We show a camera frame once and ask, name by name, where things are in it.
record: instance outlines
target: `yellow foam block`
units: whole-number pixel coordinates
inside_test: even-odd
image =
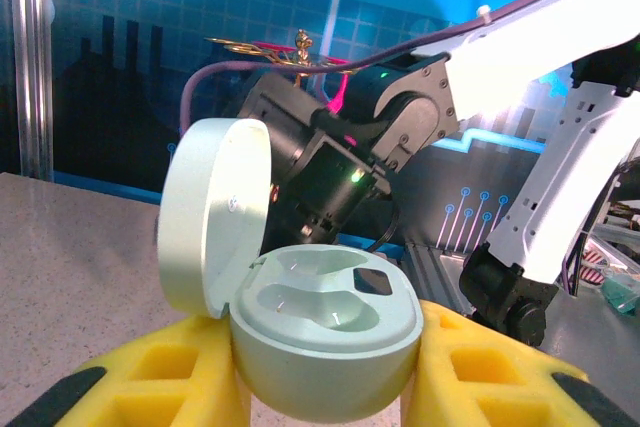
[[[482,327],[440,305],[422,303],[425,329],[403,426],[597,426],[555,383],[579,369]]]
[[[59,427],[247,427],[229,321],[192,317],[84,364],[106,375]]]

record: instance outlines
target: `table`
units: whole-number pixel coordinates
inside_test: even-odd
[[[158,277],[158,207],[0,174],[0,425],[58,379],[184,316]],[[349,424],[399,426],[399,404]],[[302,427],[258,401],[252,426]]]

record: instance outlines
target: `white mechanical part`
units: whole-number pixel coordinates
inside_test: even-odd
[[[489,252],[523,267],[527,279],[555,282],[594,199],[640,136],[640,93],[622,98],[614,90],[583,82],[569,92],[560,125],[487,238]]]
[[[451,54],[446,70],[458,120],[497,113],[518,101],[531,81],[635,38],[640,8],[634,5],[633,0],[540,0],[413,54]]]

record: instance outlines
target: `earbud case lid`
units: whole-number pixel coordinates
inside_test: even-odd
[[[160,204],[158,262],[168,302],[222,318],[260,254],[271,146],[255,119],[193,124],[173,156]]]

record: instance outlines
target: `speckled surface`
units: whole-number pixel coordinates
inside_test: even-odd
[[[91,357],[183,317],[157,275],[158,207],[0,174],[0,425]],[[395,402],[346,424],[399,426]],[[303,427],[258,401],[253,426]]]

